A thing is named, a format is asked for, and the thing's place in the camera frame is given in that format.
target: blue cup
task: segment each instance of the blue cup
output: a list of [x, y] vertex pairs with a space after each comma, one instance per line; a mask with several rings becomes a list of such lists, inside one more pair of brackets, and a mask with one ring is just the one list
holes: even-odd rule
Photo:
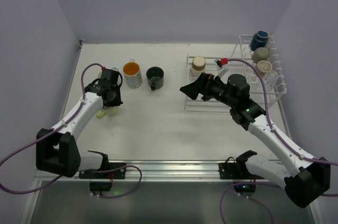
[[253, 38], [250, 43], [250, 48], [252, 51], [256, 51], [256, 49], [259, 47], [265, 47], [268, 41], [269, 41], [269, 33], [264, 30], [260, 30], [253, 35]]

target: white wire rack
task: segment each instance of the white wire rack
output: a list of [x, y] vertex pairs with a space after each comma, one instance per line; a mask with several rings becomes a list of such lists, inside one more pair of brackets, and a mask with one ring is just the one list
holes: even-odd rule
[[[240, 35], [239, 42], [235, 45], [232, 54], [224, 54], [224, 58], [241, 58], [254, 65], [251, 60], [252, 51], [249, 47], [250, 42], [253, 38], [253, 35]], [[268, 61], [272, 64], [273, 70], [275, 70], [278, 74], [278, 80], [274, 89], [269, 90], [267, 92], [268, 97], [268, 107], [270, 108], [273, 104], [275, 104], [284, 94], [286, 94], [286, 84], [284, 82], [283, 70], [280, 66], [279, 55], [275, 46], [275, 40], [273, 36], [269, 36], [269, 42], [266, 47], [269, 49], [269, 59]], [[187, 83], [190, 84], [194, 82], [197, 77], [191, 75], [190, 68], [192, 64], [192, 60], [195, 56], [188, 55], [186, 57], [186, 73], [187, 73]], [[206, 57], [206, 65], [205, 65], [205, 73], [216, 74], [217, 69], [215, 67], [214, 61], [216, 57]], [[256, 76], [255, 72], [246, 64], [231, 61], [229, 62], [230, 70], [222, 77], [222, 81], [224, 83], [227, 82], [227, 78], [229, 75], [233, 73], [238, 73], [246, 77], [248, 84], [250, 85], [250, 98], [255, 102], [260, 104], [262, 107], [264, 106], [264, 94], [261, 87], [261, 83]], [[198, 96], [197, 100], [191, 100], [189, 97], [185, 98], [184, 109], [187, 111], [194, 112], [207, 112], [207, 113], [228, 113], [230, 108], [226, 105], [216, 101], [202, 101], [201, 95]]]

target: purple cable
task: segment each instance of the purple cable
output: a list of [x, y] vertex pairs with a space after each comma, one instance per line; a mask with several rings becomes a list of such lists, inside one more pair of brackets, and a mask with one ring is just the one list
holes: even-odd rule
[[[259, 74], [259, 72], [257, 71], [257, 69], [252, 65], [250, 64], [249, 62], [243, 60], [243, 59], [228, 59], [228, 61], [239, 61], [239, 62], [242, 62], [244, 64], [246, 64], [247, 66], [249, 66], [254, 72], [255, 74], [258, 76], [259, 78], [259, 81], [262, 85], [262, 88], [263, 88], [263, 93], [264, 93], [264, 104], [265, 104], [265, 112], [266, 112], [266, 118], [267, 118], [267, 122], [271, 128], [271, 130], [274, 132], [274, 134], [276, 135], [276, 137], [291, 151], [293, 152], [296, 156], [300, 157], [301, 155], [299, 154], [299, 152], [297, 152], [296, 150], [294, 150], [289, 144], [287, 144], [287, 142], [283, 139], [283, 137], [281, 137], [281, 135], [276, 131], [276, 130], [273, 130], [273, 124], [271, 122], [271, 119], [270, 119], [270, 114], [269, 114], [269, 107], [268, 107], [268, 96], [267, 96], [267, 92], [266, 92], [266, 88], [265, 88], [265, 84], [264, 84], [264, 81], [263, 81], [263, 78], [262, 76]], [[338, 166], [338, 162], [330, 162], [330, 161], [322, 161], [322, 160], [317, 160], [317, 159], [311, 159], [311, 158], [307, 158], [307, 157], [304, 157], [303, 158], [304, 160], [306, 161], [309, 161], [309, 162], [316, 162], [316, 163], [320, 163], [320, 164], [330, 164], [330, 165], [335, 165], [335, 166]], [[335, 194], [325, 194], [326, 197], [338, 197], [338, 193], [335, 193]]]
[[139, 169], [139, 167], [134, 166], [134, 165], [126, 165], [126, 166], [118, 167], [118, 168], [112, 169], [112, 170], [103, 170], [103, 171], [100, 171], [100, 170], [90, 170], [92, 173], [111, 173], [111, 172], [114, 172], [114, 171], [118, 171], [120, 169], [126, 169], [128, 167], [133, 167], [134, 169], [137, 169], [138, 172], [139, 172], [139, 180], [138, 180], [138, 182], [137, 182], [137, 184], [135, 185], [134, 188], [132, 188], [130, 191], [127, 191], [126, 193], [123, 193], [123, 194], [120, 194], [120, 195], [116, 195], [116, 196], [103, 196], [103, 195], [97, 195], [97, 196], [99, 198], [103, 198], [103, 199], [116, 199], [116, 198], [121, 198], [123, 196], [131, 194], [132, 192], [136, 191], [138, 189], [138, 187], [140, 186], [140, 184], [141, 184], [142, 171]]
[[[83, 76], [85, 75], [85, 72], [88, 70], [88, 68], [92, 67], [92, 66], [100, 66], [101, 68], [103, 68], [102, 65], [98, 64], [98, 63], [94, 63], [94, 64], [90, 64], [88, 65], [82, 72], [81, 74], [81, 88], [82, 88], [82, 98], [85, 99], [85, 96], [86, 96], [86, 92], [85, 92], [85, 85], [83, 83]], [[65, 122], [66, 124], [68, 124], [69, 122], [71, 122], [75, 117], [76, 115], [80, 112], [81, 108], [83, 106], [83, 103], [80, 104], [79, 108], [74, 112], [74, 114]], [[1, 161], [0, 161], [0, 167], [6, 162], [8, 161], [8, 159], [12, 158], [14, 155], [20, 153], [21, 151], [29, 148], [30, 146], [33, 146], [43, 140], [45, 140], [46, 138], [50, 137], [51, 135], [53, 135], [54, 133], [56, 133], [57, 131], [59, 131], [60, 129], [62, 129], [64, 127], [64, 125], [61, 125], [59, 126], [58, 128], [54, 129], [52, 132], [44, 135], [43, 137], [33, 141], [33, 142], [30, 142], [29, 144], [19, 148], [18, 150], [15, 150], [13, 153], [9, 154], [8, 156], [6, 156], [5, 158], [3, 158]], [[39, 188], [35, 188], [35, 189], [32, 189], [32, 190], [27, 190], [27, 191], [15, 191], [15, 190], [11, 190], [5, 186], [3, 186], [1, 183], [0, 183], [0, 189], [5, 191], [5, 192], [8, 192], [10, 194], [16, 194], [16, 195], [21, 195], [21, 194], [29, 194], [29, 193], [32, 193], [32, 192], [35, 192], [35, 191], [38, 191], [38, 190], [41, 190], [41, 189], [44, 189], [46, 188], [47, 186], [51, 185], [52, 183], [54, 183], [55, 181], [57, 181], [59, 178], [61, 178], [62, 176], [59, 175], [57, 176], [56, 178], [54, 178], [52, 181], [48, 182], [47, 184], [39, 187]]]
[[[223, 215], [223, 199], [224, 199], [224, 196], [227, 194], [227, 192], [232, 188], [232, 187], [235, 187], [235, 186], [238, 186], [238, 185], [248, 185], [248, 184], [252, 184], [252, 185], [264, 185], [264, 186], [268, 186], [268, 187], [273, 187], [273, 188], [276, 188], [276, 185], [274, 184], [270, 184], [270, 183], [266, 183], [266, 182], [240, 182], [240, 183], [234, 183], [232, 185], [230, 185], [223, 193], [222, 193], [222, 196], [221, 196], [221, 199], [220, 199], [220, 214], [221, 214], [221, 218], [222, 218], [222, 221], [224, 224], [227, 224], [227, 221]], [[269, 213], [270, 215], [270, 218], [271, 218], [271, 223], [274, 224], [275, 223], [275, 220], [274, 220], [274, 217], [273, 217], [273, 214], [271, 213], [270, 209], [261, 201], [259, 201], [258, 199], [254, 199], [254, 198], [251, 198], [249, 197], [248, 199], [260, 204], [261, 206], [263, 206]]]

